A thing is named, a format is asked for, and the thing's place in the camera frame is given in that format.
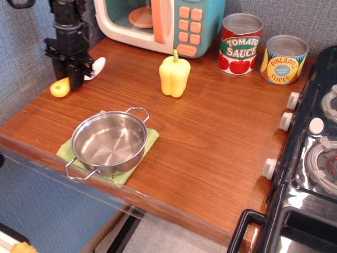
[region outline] stainless steel pot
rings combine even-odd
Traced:
[[[129,113],[143,110],[144,121]],[[66,167],[70,179],[86,180],[94,173],[117,175],[131,170],[143,157],[147,140],[145,122],[150,118],[144,108],[129,108],[125,112],[109,111],[83,121],[72,136],[75,158]],[[68,167],[79,159],[92,172],[85,178],[71,177]]]

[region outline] tomato sauce can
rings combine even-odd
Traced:
[[[234,13],[222,21],[219,67],[226,73],[243,75],[255,66],[263,22],[249,13]]]
[[[308,54],[308,44],[295,36],[278,35],[266,44],[260,73],[268,82],[287,85],[296,82]]]

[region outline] black stove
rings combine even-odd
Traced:
[[[267,212],[243,211],[227,252],[238,251],[250,223],[261,226],[253,252],[337,252],[337,46],[319,54],[287,108],[282,154],[263,171],[272,181]]]

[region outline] toy microwave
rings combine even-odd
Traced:
[[[188,58],[202,56],[221,30],[225,0],[95,0],[109,38]]]

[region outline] orange button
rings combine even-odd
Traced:
[[[201,23],[200,22],[191,22],[191,32],[199,33],[201,31]]]
[[[189,57],[193,57],[197,53],[197,49],[195,46],[185,45],[185,44],[179,44],[177,46],[177,51],[178,53],[189,56]]]
[[[179,20],[179,29],[187,31],[189,29],[190,23],[188,20]]]
[[[199,34],[191,34],[190,43],[193,44],[193,45],[199,45],[200,44],[200,35]]]
[[[189,41],[189,34],[187,32],[179,32],[178,40],[181,42]]]
[[[186,6],[181,6],[179,8],[179,17],[189,18],[190,17],[190,8]]]
[[[202,9],[199,9],[199,8],[192,9],[191,19],[200,21],[202,19]]]

